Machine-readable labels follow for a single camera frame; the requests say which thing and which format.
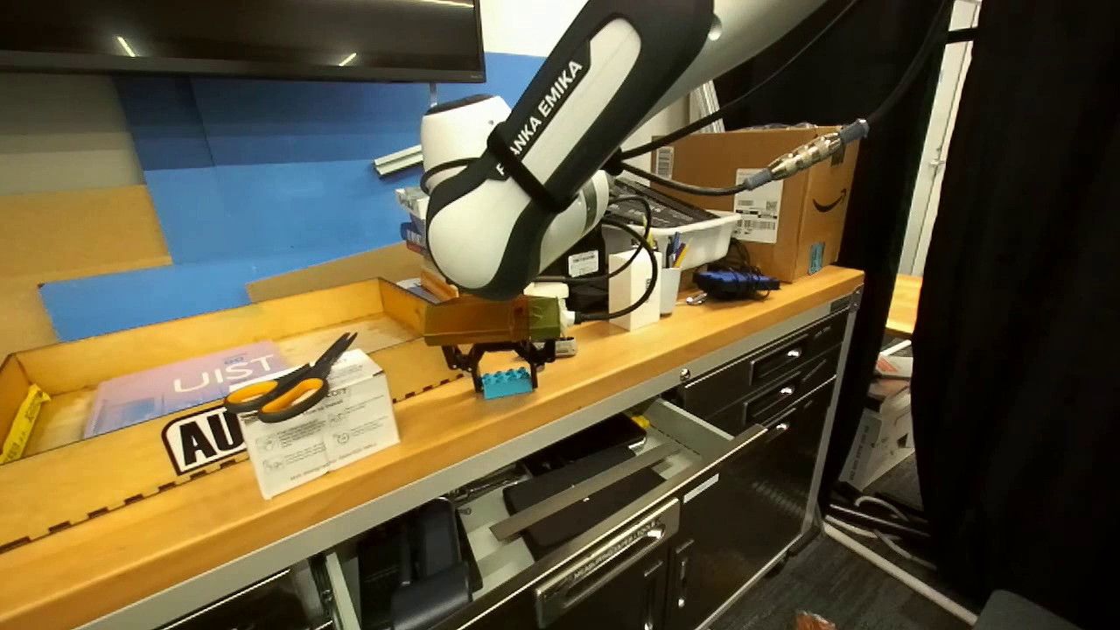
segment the book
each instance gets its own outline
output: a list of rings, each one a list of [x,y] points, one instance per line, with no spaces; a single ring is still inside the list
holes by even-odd
[[[277,370],[287,370],[279,351],[273,342],[249,342],[102,381],[91,403],[91,419],[86,423],[86,439],[221,403],[231,385]]]

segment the wooden counter edge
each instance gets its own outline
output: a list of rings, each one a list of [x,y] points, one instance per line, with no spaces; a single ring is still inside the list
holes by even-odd
[[[649,348],[630,342],[634,365],[597,376],[590,376],[591,356],[585,365],[574,356],[574,368],[556,365],[556,370],[580,376],[580,385],[544,389],[531,406],[518,399],[488,403],[479,416],[483,403],[476,403],[466,381],[437,389],[399,406],[399,449],[380,452],[277,502],[259,502],[254,466],[235,466],[44,544],[19,546],[0,552],[0,573],[19,573],[0,594],[0,628],[76,628],[97,621],[216,565],[231,565],[256,546],[299,536],[353,503],[380,502],[427,473],[555,423],[608,393],[642,385],[667,368],[702,362],[730,341],[762,333],[788,316],[853,295],[859,286],[859,270],[822,270],[786,286],[766,306],[747,306],[742,316],[737,316],[737,309],[692,316],[711,321],[678,325],[692,329],[692,337],[674,337],[674,351],[667,354],[650,356]],[[591,337],[600,341],[590,342],[601,342],[607,351],[627,351],[627,341],[634,341],[601,329],[591,329]]]

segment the robotic arm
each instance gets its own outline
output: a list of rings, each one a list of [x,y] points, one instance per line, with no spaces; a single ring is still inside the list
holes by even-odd
[[[514,299],[607,215],[612,152],[662,106],[754,61],[822,0],[590,0],[488,152],[427,201],[436,266]]]

